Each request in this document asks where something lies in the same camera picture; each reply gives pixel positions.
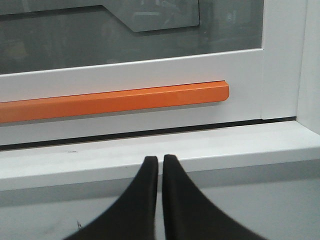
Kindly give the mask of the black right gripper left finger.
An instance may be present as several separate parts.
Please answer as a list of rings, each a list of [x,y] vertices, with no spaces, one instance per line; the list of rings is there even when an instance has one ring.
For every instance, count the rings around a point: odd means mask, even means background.
[[[99,217],[68,240],[154,240],[158,158],[145,157],[122,195]]]

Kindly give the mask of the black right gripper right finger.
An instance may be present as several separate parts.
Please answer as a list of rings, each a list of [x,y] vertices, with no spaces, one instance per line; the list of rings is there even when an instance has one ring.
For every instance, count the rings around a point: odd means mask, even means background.
[[[213,204],[175,155],[164,156],[162,208],[168,240],[261,240]]]

